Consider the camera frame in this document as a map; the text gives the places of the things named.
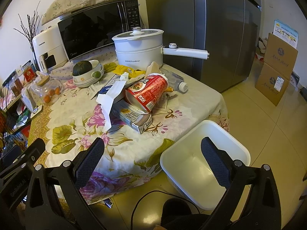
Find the cardboard box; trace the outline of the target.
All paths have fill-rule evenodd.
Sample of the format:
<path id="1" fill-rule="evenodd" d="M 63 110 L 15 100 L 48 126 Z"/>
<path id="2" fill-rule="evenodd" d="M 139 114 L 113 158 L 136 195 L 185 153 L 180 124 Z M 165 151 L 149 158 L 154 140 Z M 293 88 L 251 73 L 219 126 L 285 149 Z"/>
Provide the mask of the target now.
<path id="1" fill-rule="evenodd" d="M 273 105 L 277 106 L 288 85 L 289 80 L 287 78 L 267 63 L 264 63 L 255 87 L 268 98 Z"/>
<path id="2" fill-rule="evenodd" d="M 297 59 L 297 49 L 290 46 L 279 37 L 269 33 L 264 55 L 264 62 L 290 79 Z"/>

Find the black microwave oven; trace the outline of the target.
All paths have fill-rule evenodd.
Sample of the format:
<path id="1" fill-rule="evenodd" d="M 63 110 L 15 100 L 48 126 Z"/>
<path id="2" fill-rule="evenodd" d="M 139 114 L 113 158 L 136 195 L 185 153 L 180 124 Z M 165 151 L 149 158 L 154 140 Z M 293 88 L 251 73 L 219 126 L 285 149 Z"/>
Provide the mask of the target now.
<path id="1" fill-rule="evenodd" d="M 140 27 L 138 0 L 121 0 L 78 10 L 58 22 L 68 60 L 113 44 L 118 34 Z"/>

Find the orange peel piece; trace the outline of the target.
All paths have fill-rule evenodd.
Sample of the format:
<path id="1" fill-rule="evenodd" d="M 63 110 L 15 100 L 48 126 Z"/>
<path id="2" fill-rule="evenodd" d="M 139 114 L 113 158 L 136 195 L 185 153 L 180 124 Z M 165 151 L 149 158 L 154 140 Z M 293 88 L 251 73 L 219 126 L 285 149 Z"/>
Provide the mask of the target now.
<path id="1" fill-rule="evenodd" d="M 164 92 L 173 92 L 174 89 L 172 87 L 168 87 Z"/>

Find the red instant noodle cup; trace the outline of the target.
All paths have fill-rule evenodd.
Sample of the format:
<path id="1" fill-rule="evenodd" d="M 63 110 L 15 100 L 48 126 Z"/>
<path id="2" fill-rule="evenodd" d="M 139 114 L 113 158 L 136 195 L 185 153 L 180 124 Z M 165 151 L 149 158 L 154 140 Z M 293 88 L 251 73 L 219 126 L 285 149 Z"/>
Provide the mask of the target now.
<path id="1" fill-rule="evenodd" d="M 125 98 L 131 105 L 150 113 L 168 86 L 164 75 L 153 73 L 127 87 Z"/>

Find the yellow snack wrapper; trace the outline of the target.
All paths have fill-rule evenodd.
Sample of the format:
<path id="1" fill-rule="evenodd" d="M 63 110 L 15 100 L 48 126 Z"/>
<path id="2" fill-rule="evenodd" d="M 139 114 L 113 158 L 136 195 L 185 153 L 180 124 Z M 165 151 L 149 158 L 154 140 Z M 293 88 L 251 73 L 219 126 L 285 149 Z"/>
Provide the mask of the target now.
<path id="1" fill-rule="evenodd" d="M 143 71 L 143 70 L 135 70 L 135 69 L 133 69 L 131 67 L 127 67 L 125 65 L 117 65 L 116 68 L 112 72 L 117 74 L 117 75 L 122 75 L 124 73 L 127 73 L 129 79 L 136 78 L 140 75 L 145 74 L 145 71 Z"/>

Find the white tissue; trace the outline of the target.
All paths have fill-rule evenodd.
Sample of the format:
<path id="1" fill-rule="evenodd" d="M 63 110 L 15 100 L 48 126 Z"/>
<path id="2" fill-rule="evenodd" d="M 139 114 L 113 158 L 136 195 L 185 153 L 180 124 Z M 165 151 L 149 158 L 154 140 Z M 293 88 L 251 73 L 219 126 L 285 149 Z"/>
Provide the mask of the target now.
<path id="1" fill-rule="evenodd" d="M 129 73 L 128 72 L 124 72 L 123 74 L 121 74 L 120 81 L 128 81 L 128 80 L 129 80 Z"/>

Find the blue white wall poster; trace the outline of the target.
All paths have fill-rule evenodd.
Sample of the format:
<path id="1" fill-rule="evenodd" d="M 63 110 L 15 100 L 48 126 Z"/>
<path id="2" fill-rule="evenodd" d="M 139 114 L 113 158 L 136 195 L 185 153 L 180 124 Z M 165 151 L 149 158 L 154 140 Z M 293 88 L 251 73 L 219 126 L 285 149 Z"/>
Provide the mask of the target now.
<path id="1" fill-rule="evenodd" d="M 280 20 L 274 20 L 273 35 L 282 39 L 293 48 L 297 48 L 299 33 Z"/>

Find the dark green squash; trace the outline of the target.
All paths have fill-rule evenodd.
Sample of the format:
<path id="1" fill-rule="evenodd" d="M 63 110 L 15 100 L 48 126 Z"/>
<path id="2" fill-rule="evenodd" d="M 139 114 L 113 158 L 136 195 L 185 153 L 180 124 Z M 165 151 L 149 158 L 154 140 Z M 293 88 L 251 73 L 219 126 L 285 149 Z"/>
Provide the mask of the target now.
<path id="1" fill-rule="evenodd" d="M 74 65 L 72 70 L 72 76 L 80 76 L 91 71 L 92 69 L 93 66 L 89 61 L 80 61 Z"/>

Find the lower cardboard box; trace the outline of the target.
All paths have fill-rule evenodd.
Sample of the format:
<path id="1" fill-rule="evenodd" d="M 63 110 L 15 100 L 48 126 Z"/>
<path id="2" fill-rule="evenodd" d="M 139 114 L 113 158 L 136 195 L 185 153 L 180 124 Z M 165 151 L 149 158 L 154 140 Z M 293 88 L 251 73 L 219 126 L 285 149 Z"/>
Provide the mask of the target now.
<path id="1" fill-rule="evenodd" d="M 288 85 L 289 80 L 287 78 L 267 63 L 264 63 L 255 87 L 268 98 L 273 105 L 277 106 Z"/>

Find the blue white carton box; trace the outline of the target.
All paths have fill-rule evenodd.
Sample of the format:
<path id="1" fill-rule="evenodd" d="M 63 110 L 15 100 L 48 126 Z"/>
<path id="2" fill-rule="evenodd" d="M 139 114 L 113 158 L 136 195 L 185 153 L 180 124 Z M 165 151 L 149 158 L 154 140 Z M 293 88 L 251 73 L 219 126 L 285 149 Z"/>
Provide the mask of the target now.
<path id="1" fill-rule="evenodd" d="M 107 81 L 103 86 L 97 82 L 88 87 L 89 97 L 96 98 L 96 102 L 102 111 L 104 117 L 104 131 L 111 128 L 110 112 L 113 104 L 122 99 L 122 91 L 128 81 L 120 81 L 120 75 L 114 74 L 110 79 L 103 78 Z"/>

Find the clear plastic bottle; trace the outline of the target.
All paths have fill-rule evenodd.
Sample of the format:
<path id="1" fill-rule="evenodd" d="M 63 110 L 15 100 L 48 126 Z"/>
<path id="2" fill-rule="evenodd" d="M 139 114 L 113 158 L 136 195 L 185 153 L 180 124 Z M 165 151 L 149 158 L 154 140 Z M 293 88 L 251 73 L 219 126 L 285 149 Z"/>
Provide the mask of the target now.
<path id="1" fill-rule="evenodd" d="M 181 76 L 166 69 L 160 69 L 160 71 L 168 79 L 168 84 L 174 91 L 181 93 L 188 91 L 188 85 Z"/>

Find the dry branches in vase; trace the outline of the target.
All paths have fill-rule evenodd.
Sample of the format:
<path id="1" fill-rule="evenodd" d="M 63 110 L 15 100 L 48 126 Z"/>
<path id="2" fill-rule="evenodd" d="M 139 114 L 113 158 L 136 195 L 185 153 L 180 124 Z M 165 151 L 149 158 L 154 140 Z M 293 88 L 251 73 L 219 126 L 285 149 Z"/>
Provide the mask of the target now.
<path id="1" fill-rule="evenodd" d="M 20 14 L 18 14 L 18 17 L 19 17 L 19 20 L 20 20 L 21 30 L 14 28 L 15 31 L 17 31 L 20 34 L 22 34 L 23 36 L 25 36 L 28 43 L 30 44 L 30 49 L 31 49 L 32 55 L 33 55 L 33 65 L 34 65 L 34 67 L 37 71 L 39 70 L 39 65 L 38 65 L 38 62 L 37 62 L 37 59 L 36 59 L 36 55 L 35 55 L 35 50 L 34 50 L 34 46 L 33 46 L 33 39 L 37 35 L 38 29 L 39 29 L 39 26 L 40 26 L 40 22 L 41 22 L 41 19 L 42 19 L 42 15 L 40 15 L 39 12 L 38 12 L 40 2 L 41 1 L 38 2 L 36 9 L 33 11 L 33 15 L 27 14 L 26 23 L 23 23 Z"/>

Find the silver printed snack wrapper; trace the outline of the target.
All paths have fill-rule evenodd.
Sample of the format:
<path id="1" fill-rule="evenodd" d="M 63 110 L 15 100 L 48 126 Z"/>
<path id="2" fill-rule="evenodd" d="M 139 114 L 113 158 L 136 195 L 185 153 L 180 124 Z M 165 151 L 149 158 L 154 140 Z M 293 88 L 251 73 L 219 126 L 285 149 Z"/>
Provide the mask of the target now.
<path id="1" fill-rule="evenodd" d="M 163 111 L 166 112 L 168 109 L 169 99 L 172 99 L 177 96 L 177 91 L 173 92 L 164 92 L 162 96 L 159 98 L 158 102 L 154 106 L 153 112 L 155 111 Z"/>

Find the brown paper bag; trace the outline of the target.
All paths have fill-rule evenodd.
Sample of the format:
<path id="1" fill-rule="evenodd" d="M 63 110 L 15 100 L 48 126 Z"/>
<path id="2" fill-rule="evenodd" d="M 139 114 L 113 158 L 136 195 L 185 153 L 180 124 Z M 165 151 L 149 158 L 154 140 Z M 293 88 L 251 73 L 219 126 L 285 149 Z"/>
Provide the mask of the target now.
<path id="1" fill-rule="evenodd" d="M 158 63 L 153 61 L 149 65 L 149 67 L 147 67 L 147 70 L 146 70 L 146 73 L 145 73 L 145 77 L 149 76 L 150 74 L 154 74 L 154 73 L 161 74 L 161 71 L 160 71 Z"/>

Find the milk carton 200ml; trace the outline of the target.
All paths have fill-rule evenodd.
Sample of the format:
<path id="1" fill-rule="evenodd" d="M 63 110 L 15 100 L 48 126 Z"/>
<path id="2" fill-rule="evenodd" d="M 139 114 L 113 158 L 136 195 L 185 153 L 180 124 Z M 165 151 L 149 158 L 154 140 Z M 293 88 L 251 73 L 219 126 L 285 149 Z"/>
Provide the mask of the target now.
<path id="1" fill-rule="evenodd" d="M 134 131 L 142 134 L 152 124 L 150 113 L 144 112 L 137 107 L 127 103 L 124 99 L 114 103 L 111 109 L 112 113 Z"/>

